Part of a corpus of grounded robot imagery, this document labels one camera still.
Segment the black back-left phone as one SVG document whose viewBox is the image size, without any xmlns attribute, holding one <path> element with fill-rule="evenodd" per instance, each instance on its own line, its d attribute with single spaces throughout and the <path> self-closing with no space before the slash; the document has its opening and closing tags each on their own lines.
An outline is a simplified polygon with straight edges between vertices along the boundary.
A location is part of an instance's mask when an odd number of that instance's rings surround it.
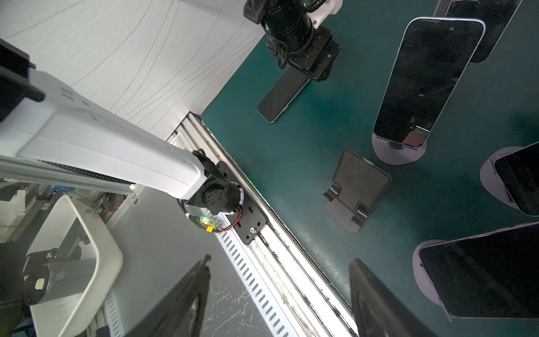
<svg viewBox="0 0 539 337">
<path fill-rule="evenodd" d="M 434 17 L 481 20 L 486 26 L 485 33 L 470 60 L 481 63 L 491 55 L 521 3 L 522 0 L 439 0 Z"/>
</svg>

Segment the white middle-right phone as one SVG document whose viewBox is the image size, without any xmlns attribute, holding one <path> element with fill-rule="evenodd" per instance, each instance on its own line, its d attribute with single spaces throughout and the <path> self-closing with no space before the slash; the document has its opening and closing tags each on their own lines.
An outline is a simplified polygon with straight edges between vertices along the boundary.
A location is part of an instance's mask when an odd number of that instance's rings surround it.
<svg viewBox="0 0 539 337">
<path fill-rule="evenodd" d="M 494 169 L 517 208 L 538 216 L 538 143 L 498 158 Z"/>
</svg>

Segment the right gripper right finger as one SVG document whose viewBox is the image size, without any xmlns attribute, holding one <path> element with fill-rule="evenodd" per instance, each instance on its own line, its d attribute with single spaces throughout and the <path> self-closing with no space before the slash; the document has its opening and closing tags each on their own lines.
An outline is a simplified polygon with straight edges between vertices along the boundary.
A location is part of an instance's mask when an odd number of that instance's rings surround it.
<svg viewBox="0 0 539 337">
<path fill-rule="evenodd" d="M 434 336 L 358 258 L 349 267 L 352 313 L 360 336 Z"/>
</svg>

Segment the purple round stand middle-left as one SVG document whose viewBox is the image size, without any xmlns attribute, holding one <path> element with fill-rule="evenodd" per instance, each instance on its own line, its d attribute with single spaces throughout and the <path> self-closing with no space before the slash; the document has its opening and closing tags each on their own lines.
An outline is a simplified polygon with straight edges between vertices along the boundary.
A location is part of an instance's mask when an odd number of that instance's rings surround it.
<svg viewBox="0 0 539 337">
<path fill-rule="evenodd" d="M 418 161 L 424 156 L 428 147 L 427 143 L 424 143 L 416 148 L 402 146 L 402 148 L 397 149 L 390 145 L 390 141 L 379 138 L 374 133 L 371 136 L 371 143 L 376 157 L 380 161 L 393 166 L 401 166 Z"/>
</svg>

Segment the purple round stand middle-right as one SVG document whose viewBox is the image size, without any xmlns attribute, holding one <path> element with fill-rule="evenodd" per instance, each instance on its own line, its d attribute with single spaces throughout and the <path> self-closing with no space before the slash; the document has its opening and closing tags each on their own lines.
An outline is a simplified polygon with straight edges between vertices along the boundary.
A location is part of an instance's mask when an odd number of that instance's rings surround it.
<svg viewBox="0 0 539 337">
<path fill-rule="evenodd" d="M 494 163 L 501 157 L 521 150 L 521 146 L 505 147 L 493 153 L 481 166 L 479 177 L 484 189 L 500 202 L 507 206 L 519 210 L 519 207 L 510 196 L 505 185 L 496 173 Z"/>
</svg>

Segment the black folding phone stand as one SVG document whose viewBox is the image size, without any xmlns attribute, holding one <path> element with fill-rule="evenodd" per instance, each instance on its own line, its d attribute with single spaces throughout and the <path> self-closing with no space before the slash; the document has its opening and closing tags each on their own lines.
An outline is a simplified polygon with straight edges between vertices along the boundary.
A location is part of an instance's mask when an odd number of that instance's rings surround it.
<svg viewBox="0 0 539 337">
<path fill-rule="evenodd" d="M 324 208 L 351 233 L 357 233 L 390 189 L 392 177 L 353 150 L 343 150 L 324 193 Z"/>
</svg>

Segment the purple round stand front-right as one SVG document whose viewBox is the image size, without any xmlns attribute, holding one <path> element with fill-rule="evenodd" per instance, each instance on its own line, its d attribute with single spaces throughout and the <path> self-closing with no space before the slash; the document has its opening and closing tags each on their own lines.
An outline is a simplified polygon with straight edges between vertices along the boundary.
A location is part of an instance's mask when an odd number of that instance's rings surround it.
<svg viewBox="0 0 539 337">
<path fill-rule="evenodd" d="M 419 244 L 415 248 L 414 254 L 412 256 L 412 266 L 415 282 L 422 294 L 427 297 L 431 302 L 440 306 L 449 322 L 452 322 L 452 316 L 449 314 L 444 304 L 442 303 L 442 300 L 439 298 L 439 294 L 437 293 L 435 286 L 432 283 L 432 280 L 428 276 L 419 254 L 422 248 L 432 246 L 434 244 L 440 244 L 443 242 L 445 242 L 445 240 L 428 240 Z"/>
</svg>

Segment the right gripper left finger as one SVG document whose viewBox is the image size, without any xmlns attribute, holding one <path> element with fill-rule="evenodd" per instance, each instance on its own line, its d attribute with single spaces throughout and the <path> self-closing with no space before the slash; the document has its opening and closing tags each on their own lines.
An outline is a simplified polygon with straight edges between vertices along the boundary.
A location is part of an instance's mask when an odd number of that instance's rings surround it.
<svg viewBox="0 0 539 337">
<path fill-rule="evenodd" d="M 198 261 L 127 336 L 199 336 L 209 297 L 210 255 Z"/>
</svg>

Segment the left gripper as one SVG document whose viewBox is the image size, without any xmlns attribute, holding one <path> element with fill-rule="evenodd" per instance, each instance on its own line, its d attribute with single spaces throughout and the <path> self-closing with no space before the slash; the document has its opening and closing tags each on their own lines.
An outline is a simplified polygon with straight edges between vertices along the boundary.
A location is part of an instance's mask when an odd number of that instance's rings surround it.
<svg viewBox="0 0 539 337">
<path fill-rule="evenodd" d="M 307 48 L 290 57 L 290 66 L 314 81 L 325 81 L 340 51 L 341 45 L 334 41 L 331 30 L 319 27 L 313 31 Z"/>
</svg>

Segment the teal edged phone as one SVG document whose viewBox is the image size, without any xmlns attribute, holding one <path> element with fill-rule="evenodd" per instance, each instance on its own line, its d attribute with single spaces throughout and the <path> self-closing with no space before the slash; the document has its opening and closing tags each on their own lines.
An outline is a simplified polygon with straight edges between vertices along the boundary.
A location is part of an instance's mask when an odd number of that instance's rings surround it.
<svg viewBox="0 0 539 337">
<path fill-rule="evenodd" d="M 310 81 L 306 74 L 290 67 L 258 104 L 256 111 L 266 122 L 275 123 Z"/>
</svg>

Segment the white edged middle-left phone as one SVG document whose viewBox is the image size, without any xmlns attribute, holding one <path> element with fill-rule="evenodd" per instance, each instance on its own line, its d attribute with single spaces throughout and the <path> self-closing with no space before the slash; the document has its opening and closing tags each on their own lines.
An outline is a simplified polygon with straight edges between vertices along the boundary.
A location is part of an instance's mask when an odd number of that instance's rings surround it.
<svg viewBox="0 0 539 337">
<path fill-rule="evenodd" d="M 406 27 L 373 133 L 422 146 L 486 31 L 479 19 L 419 17 Z"/>
</svg>

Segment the purple front-right phone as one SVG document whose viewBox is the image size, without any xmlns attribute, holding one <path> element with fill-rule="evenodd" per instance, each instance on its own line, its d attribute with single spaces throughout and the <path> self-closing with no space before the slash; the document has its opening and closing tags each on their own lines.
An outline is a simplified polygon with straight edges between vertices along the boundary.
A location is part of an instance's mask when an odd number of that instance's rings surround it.
<svg viewBox="0 0 539 337">
<path fill-rule="evenodd" d="M 537 223 L 445 241 L 419 254 L 452 318 L 538 318 Z"/>
</svg>

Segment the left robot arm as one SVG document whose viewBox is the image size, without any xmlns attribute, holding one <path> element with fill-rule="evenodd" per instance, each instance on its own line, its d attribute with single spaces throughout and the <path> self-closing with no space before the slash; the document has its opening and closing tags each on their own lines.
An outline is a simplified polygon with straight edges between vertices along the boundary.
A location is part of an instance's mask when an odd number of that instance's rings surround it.
<svg viewBox="0 0 539 337">
<path fill-rule="evenodd" d="M 310 81 L 323 81 L 340 51 L 323 22 L 341 1 L 247 1 L 243 15 L 261 26 L 284 76 L 258 105 L 275 121 Z M 102 108 L 1 40 L 1 158 L 57 168 L 79 179 L 125 188 L 144 185 L 175 197 L 183 211 L 241 218 L 245 189 L 203 150 L 172 146 Z"/>
</svg>

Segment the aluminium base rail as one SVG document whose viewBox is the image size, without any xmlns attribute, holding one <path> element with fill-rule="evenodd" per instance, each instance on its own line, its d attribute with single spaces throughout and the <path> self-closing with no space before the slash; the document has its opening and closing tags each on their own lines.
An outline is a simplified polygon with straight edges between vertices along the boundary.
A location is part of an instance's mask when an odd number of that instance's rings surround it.
<svg viewBox="0 0 539 337">
<path fill-rule="evenodd" d="M 217 239 L 272 335 L 357 336 L 348 304 L 202 119 L 188 113 L 168 140 L 188 150 L 201 148 L 211 160 L 222 161 L 267 217 L 249 244 L 233 231 Z"/>
</svg>

